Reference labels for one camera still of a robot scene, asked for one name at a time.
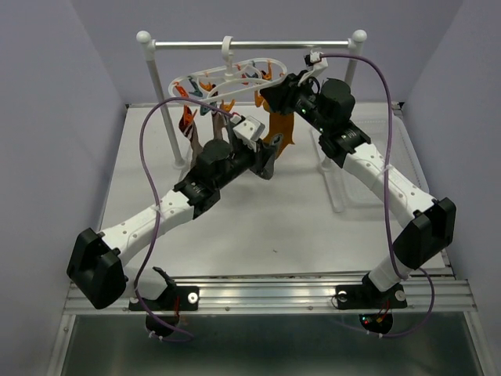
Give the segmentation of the mustard brown striped sock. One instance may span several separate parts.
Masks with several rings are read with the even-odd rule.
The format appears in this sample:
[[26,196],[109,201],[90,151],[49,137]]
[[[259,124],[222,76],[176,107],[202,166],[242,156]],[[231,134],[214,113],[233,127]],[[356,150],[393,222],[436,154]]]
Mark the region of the mustard brown striped sock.
[[264,141],[266,143],[271,143],[274,136],[278,134],[283,135],[281,146],[276,155],[276,157],[279,157],[287,146],[294,145],[294,113],[283,115],[278,112],[273,112],[266,101],[263,102],[263,108],[269,113],[269,131]]

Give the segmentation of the yellow orange clothes peg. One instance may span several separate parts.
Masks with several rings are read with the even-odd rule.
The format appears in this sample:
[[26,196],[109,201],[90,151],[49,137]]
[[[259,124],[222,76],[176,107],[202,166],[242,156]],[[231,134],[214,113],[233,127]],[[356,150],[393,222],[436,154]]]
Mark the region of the yellow orange clothes peg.
[[226,113],[231,113],[234,108],[236,101],[232,99],[230,102],[226,103],[224,100],[221,101],[219,108]]

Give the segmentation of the maroon white striped sock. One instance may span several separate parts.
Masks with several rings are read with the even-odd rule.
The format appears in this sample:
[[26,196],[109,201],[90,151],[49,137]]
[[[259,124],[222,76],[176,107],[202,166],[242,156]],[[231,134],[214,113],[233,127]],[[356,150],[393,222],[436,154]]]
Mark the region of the maroon white striped sock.
[[191,125],[185,126],[183,124],[183,119],[181,117],[181,119],[179,120],[179,123],[178,123],[178,129],[181,131],[181,133],[189,141],[191,151],[192,151],[190,167],[193,168],[196,165],[196,159],[197,159],[198,155],[203,150],[203,147],[200,144],[196,123],[193,120],[193,123]]

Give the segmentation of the white round clip hanger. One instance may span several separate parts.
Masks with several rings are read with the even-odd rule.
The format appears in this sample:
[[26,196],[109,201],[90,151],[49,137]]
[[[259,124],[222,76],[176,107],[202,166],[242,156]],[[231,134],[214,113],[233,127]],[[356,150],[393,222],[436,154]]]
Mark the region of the white round clip hanger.
[[191,98],[212,106],[223,101],[232,103],[246,94],[257,96],[262,87],[278,84],[287,75],[287,66],[273,58],[236,62],[232,42],[232,36],[222,39],[220,67],[177,77],[168,86],[169,96]]

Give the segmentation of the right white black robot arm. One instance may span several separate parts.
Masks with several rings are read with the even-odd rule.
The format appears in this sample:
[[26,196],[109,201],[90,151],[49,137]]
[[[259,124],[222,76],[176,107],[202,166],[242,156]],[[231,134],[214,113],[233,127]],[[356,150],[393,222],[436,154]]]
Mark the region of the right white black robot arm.
[[303,74],[288,74],[260,94],[272,112],[296,113],[317,130],[323,153],[378,197],[384,214],[402,227],[389,240],[389,255],[360,284],[337,289],[338,308],[375,309],[395,301],[403,292],[401,281],[452,243],[455,204],[437,200],[386,164],[370,137],[351,121],[355,98],[344,81],[329,78],[319,84]]

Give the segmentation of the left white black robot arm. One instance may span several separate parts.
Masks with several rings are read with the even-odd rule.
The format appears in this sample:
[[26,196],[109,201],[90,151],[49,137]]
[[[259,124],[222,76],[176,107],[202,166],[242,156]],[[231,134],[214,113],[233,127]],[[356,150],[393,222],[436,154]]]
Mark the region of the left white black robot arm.
[[238,140],[206,143],[196,164],[157,203],[100,232],[91,228],[76,238],[67,275],[94,308],[104,309],[125,292],[126,265],[153,240],[200,217],[221,198],[221,190],[246,171],[269,180],[280,143],[258,140],[250,148]]

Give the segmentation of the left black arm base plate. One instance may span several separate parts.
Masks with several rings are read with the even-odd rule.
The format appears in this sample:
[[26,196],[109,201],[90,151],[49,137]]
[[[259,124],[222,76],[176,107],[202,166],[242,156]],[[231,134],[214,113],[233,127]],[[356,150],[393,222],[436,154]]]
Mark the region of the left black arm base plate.
[[194,285],[156,286],[141,292],[151,311],[194,312],[198,310],[200,289]]

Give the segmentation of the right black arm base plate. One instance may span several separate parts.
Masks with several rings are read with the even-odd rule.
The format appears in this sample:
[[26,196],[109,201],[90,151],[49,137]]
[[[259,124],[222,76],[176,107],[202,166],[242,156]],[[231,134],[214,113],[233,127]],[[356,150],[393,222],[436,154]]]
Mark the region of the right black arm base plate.
[[404,309],[407,301],[401,284],[396,284],[385,292],[368,284],[345,284],[336,286],[336,305],[340,310],[380,309],[389,303],[390,309]]

